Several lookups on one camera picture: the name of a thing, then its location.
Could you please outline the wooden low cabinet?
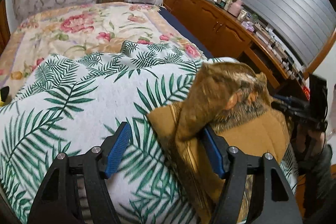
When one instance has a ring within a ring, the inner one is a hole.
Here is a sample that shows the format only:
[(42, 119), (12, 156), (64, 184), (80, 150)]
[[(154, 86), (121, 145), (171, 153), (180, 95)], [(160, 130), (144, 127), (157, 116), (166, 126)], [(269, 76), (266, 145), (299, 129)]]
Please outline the wooden low cabinet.
[(272, 94), (304, 97), (300, 83), (291, 79), (274, 53), (230, 13), (206, 0), (163, 0), (163, 6), (213, 57), (232, 57), (264, 73)]

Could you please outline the yellow Pikachu plush toy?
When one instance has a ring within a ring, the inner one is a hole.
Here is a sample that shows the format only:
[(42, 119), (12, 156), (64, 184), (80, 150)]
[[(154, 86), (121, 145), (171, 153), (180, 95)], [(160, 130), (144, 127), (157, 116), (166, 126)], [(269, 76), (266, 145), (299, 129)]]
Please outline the yellow Pikachu plush toy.
[(0, 88), (0, 107), (4, 106), (9, 95), (10, 88), (8, 86), (4, 86)]

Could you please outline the brown louvered wardrobe door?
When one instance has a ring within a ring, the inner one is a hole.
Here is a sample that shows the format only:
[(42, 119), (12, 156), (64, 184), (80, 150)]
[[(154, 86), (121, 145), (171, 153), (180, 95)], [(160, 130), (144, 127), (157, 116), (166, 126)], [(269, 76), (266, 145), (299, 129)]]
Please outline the brown louvered wardrobe door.
[(10, 30), (7, 21), (6, 2), (1, 0), (0, 5), (0, 54), (3, 53), (10, 39)]

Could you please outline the pink bottle on cabinet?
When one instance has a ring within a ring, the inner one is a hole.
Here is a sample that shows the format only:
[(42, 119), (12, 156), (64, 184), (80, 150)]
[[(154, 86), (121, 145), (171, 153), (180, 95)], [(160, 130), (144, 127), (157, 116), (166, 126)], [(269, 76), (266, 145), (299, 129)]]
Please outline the pink bottle on cabinet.
[(230, 6), (228, 8), (228, 12), (231, 15), (238, 17), (238, 15), (240, 14), (240, 11), (243, 9), (242, 5), (243, 5), (243, 2), (241, 0), (231, 0)]

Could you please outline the floral pink bedspread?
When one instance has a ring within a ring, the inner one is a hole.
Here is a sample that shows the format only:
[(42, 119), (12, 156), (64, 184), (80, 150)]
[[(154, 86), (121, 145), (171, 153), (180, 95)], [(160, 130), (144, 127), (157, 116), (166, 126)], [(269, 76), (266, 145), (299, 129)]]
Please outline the floral pink bedspread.
[(79, 59), (118, 53), (125, 40), (173, 44), (190, 58), (206, 49), (162, 6), (112, 2), (47, 10), (25, 19), (1, 54), (1, 86), (14, 96), (48, 55)]

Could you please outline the white green leaf-print blanket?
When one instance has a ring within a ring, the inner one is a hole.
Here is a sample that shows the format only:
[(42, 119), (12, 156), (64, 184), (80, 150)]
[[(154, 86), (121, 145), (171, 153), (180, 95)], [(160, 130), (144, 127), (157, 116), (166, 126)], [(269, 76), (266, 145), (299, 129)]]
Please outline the white green leaf-print blanket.
[(217, 62), (130, 41), (120, 53), (47, 57), (1, 108), (1, 187), (19, 222), (59, 153), (85, 153), (127, 122), (130, 141), (106, 184), (122, 223), (197, 223), (147, 115), (183, 101), (201, 66)]

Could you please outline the brown gold patterned garment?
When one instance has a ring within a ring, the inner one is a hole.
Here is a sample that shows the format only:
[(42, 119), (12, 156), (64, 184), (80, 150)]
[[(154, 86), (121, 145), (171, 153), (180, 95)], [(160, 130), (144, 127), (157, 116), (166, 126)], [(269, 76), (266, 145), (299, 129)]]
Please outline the brown gold patterned garment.
[(242, 63), (205, 63), (184, 101), (147, 115), (202, 223), (209, 223), (224, 186), (197, 139), (205, 125), (248, 155), (269, 152), (280, 165), (286, 162), (290, 133), (284, 115), (271, 106), (266, 82)]

